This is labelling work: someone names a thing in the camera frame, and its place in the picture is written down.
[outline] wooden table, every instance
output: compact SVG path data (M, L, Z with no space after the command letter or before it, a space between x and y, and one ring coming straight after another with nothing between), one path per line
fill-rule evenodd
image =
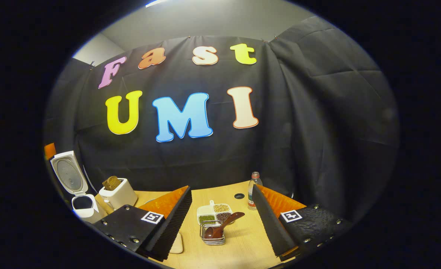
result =
M266 269L280 264L280 259L273 253L258 212L247 207L248 185L249 181L246 181L222 187L193 190L192 205L179 231L184 251L180 254L169 253L168 259L159 263L176 269ZM139 198L134 206L138 207L169 191L135 192ZM245 197L236 199L235 194L244 194ZM208 205L210 200L215 203L227 203L233 212L245 213L245 216L225 228L225 245L206 245L199 236L197 208ZM108 214L113 212L99 194L96 195L96 201Z

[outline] water bottle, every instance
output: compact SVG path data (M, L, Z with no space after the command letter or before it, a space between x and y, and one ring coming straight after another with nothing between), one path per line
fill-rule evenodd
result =
M249 209L250 210L257 210L257 207L255 206L255 203L252 200L252 189L253 185L258 184L263 186L262 181L260 180L260 174L258 172L252 173L252 179L249 182Z

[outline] orange pad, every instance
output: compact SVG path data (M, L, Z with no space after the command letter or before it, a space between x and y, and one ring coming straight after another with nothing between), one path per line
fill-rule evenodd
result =
M306 207L304 204L295 201L294 199L287 197L283 194L271 190L269 188L257 185L258 189L262 192L265 199L267 199L268 204L273 210L273 213L277 218L280 217L280 213L287 212L291 210L297 210Z
M180 189L176 189L175 191L171 191L168 194L164 194L163 196L154 199L147 204L139 206L139 208L162 214L166 219L188 187L189 186L185 186Z
M54 143L50 143L44 146L44 156L46 160L49 160L51 157L56 155L56 148Z

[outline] spoon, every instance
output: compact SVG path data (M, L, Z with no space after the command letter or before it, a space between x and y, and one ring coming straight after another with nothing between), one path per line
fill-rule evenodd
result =
M232 215L230 215L225 221L224 223L222 223L222 225L220 225L219 227L209 227L207 228L207 230L205 230L205 234L204 234L204 238L206 239L214 239L214 238L220 238L222 237L222 234L224 233L224 228L225 226L227 226L229 223L231 223L232 221L241 218L245 215L245 213L243 212L236 212Z

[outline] blue letter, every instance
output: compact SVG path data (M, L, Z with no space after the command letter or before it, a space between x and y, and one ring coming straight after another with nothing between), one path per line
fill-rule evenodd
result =
M161 97L152 101L152 105L157 108L157 118L159 119L159 135L156 136L156 140L169 142L174 139L174 135L169 131L169 124L179 138L184 138L189 121L191 122L191 130L189 131L191 138L212 135L214 131L207 122L205 108L207 99L209 99L209 95L203 92L191 94L182 112L170 97Z

